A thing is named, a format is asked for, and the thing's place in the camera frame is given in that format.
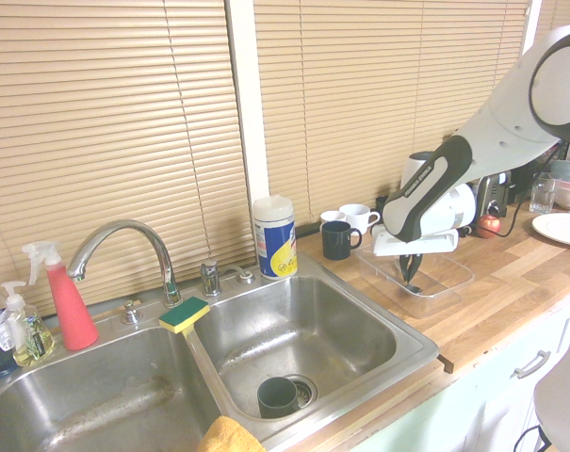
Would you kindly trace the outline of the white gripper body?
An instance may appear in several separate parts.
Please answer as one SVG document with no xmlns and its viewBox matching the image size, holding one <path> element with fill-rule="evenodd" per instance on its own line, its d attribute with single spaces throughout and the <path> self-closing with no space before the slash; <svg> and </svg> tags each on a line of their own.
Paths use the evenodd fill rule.
<svg viewBox="0 0 570 452">
<path fill-rule="evenodd" d="M 376 256 L 401 256 L 452 252 L 458 246 L 459 235 L 456 230 L 430 234 L 415 241 L 403 242 L 386 231 L 382 224 L 372 228 L 373 254 Z"/>
</svg>

